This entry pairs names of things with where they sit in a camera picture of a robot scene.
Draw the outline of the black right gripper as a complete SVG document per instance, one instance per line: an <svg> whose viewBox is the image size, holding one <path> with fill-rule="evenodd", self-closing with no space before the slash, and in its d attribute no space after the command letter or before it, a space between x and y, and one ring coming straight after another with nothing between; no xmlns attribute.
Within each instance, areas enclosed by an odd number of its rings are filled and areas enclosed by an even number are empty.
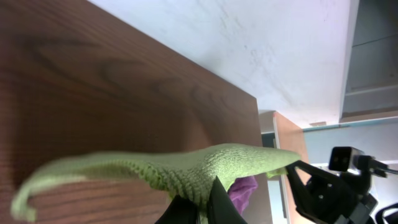
<svg viewBox="0 0 398 224"><path fill-rule="evenodd" d="M369 193L370 172L340 178L303 161L285 167L296 211L314 223L375 224L377 200Z"/></svg>

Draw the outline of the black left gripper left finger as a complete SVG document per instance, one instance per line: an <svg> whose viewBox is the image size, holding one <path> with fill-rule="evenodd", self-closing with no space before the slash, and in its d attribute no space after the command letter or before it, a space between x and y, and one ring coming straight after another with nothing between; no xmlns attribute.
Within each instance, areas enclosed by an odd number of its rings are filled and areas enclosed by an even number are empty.
<svg viewBox="0 0 398 224"><path fill-rule="evenodd" d="M187 198L177 195L155 224L197 224L198 208Z"/></svg>

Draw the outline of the green microfiber cloth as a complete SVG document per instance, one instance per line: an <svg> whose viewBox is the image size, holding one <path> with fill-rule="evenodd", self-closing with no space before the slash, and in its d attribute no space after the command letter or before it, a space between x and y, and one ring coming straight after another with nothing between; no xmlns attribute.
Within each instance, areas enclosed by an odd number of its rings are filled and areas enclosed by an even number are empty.
<svg viewBox="0 0 398 224"><path fill-rule="evenodd" d="M215 179L228 190L238 178L284 175L285 167L300 158L293 151L244 144L219 144L191 152L98 152L67 157L49 162L25 180L12 199L10 213L15 220L35 222L37 212L27 203L33 195L75 182L137 177L152 189L191 200L199 207L200 220L209 223L205 210Z"/></svg>

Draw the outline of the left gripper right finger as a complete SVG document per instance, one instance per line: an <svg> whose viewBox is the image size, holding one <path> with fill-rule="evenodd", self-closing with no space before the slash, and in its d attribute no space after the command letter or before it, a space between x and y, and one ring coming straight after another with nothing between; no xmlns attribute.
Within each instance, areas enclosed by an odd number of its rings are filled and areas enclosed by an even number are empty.
<svg viewBox="0 0 398 224"><path fill-rule="evenodd" d="M247 224L229 199L218 177L211 188L206 214L209 224Z"/></svg>

